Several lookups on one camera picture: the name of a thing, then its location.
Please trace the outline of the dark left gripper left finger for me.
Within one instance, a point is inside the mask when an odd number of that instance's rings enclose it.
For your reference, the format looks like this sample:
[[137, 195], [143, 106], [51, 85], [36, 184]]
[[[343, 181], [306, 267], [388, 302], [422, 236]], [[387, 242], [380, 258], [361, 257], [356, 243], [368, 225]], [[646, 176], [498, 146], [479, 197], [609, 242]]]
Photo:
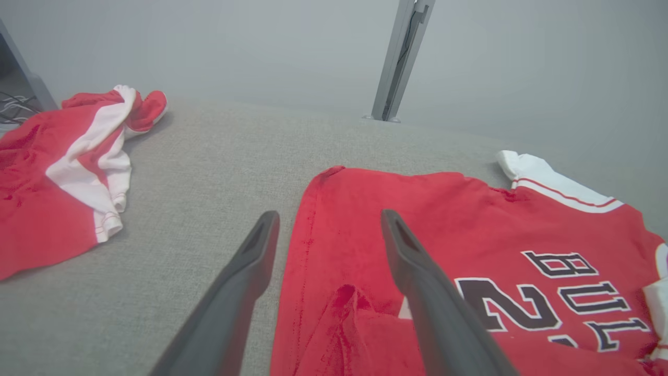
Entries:
[[280, 229], [266, 211], [153, 367], [152, 375], [238, 375], [257, 299], [272, 277]]

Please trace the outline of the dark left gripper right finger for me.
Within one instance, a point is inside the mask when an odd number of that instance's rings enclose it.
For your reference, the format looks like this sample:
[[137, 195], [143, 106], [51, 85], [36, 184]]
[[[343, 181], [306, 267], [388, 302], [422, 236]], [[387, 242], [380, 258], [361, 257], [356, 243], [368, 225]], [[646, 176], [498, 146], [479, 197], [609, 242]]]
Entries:
[[441, 267], [396, 211], [381, 228], [391, 275], [407, 298], [427, 375], [517, 375]]

